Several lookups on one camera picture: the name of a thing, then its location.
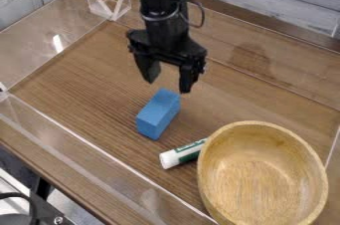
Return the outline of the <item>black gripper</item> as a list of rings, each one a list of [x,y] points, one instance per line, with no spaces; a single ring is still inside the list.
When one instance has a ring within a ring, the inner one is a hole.
[[[151,42],[146,30],[132,30],[127,36],[144,80],[152,84],[162,73],[162,63],[168,63],[180,67],[179,91],[183,94],[190,93],[199,74],[204,72],[206,48],[191,37],[182,39],[171,48],[158,47]]]

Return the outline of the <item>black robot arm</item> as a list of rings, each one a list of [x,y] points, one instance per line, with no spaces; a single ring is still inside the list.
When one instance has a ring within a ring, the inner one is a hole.
[[[207,49],[191,38],[190,27],[200,28],[188,20],[190,0],[140,0],[144,29],[127,33],[130,51],[144,80],[152,84],[162,72],[162,63],[179,68],[179,92],[191,92],[192,85],[204,73]]]

